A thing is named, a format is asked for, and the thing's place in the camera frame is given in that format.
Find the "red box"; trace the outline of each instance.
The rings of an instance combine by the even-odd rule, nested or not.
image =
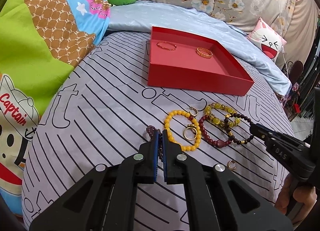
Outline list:
[[[159,41],[173,43],[177,49],[164,50],[157,46]],[[198,47],[210,50],[213,56],[199,56]],[[153,26],[149,59],[148,86],[244,96],[254,83],[219,42],[196,34]]]

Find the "cartoon face pillow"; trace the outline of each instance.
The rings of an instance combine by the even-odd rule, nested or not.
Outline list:
[[[287,43],[261,17],[253,32],[247,36],[247,39],[262,50],[273,62],[276,62],[281,47]]]

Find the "paul frank comforter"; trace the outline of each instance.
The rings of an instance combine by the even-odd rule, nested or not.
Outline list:
[[[0,193],[17,215],[39,120],[101,41],[109,14],[107,0],[8,0],[0,12]]]

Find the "rose gold ring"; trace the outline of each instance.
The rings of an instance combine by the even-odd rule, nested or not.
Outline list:
[[[210,59],[212,57],[212,52],[205,48],[197,48],[196,53],[201,57]]]
[[[163,47],[161,46],[160,44],[169,44],[169,45],[172,45],[174,47],[174,49],[170,49],[170,48],[166,48],[166,47]],[[177,46],[174,45],[173,43],[169,43],[169,42],[158,42],[157,43],[157,46],[160,47],[161,49],[164,49],[164,50],[168,50],[168,51],[175,51]]]

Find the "bedsheet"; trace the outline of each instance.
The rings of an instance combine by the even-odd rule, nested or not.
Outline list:
[[[22,186],[24,221],[31,221],[84,174],[98,164],[116,165],[149,141],[148,125],[162,128],[167,113],[220,102],[271,129],[293,135],[275,94],[261,74],[247,62],[240,64],[254,79],[244,97],[147,86],[149,33],[116,32],[105,37],[70,74],[43,115],[28,151]],[[223,118],[221,110],[214,114]],[[171,128],[183,145],[182,131],[189,121],[175,116]],[[226,133],[205,122],[209,135],[226,140]],[[232,129],[238,139],[247,138],[249,124]],[[236,161],[234,173],[261,196],[274,203],[287,171],[256,138],[247,145],[222,149],[202,141],[194,152],[199,162],[213,166]],[[182,185],[166,185],[163,164],[158,161],[157,182],[139,185],[134,231],[188,231],[188,215]]]
[[[152,26],[159,26],[202,35],[217,40],[232,55],[253,65],[274,92],[285,96],[291,88],[289,79],[270,58],[223,21],[195,9],[146,1],[110,9],[110,31],[151,32]]]

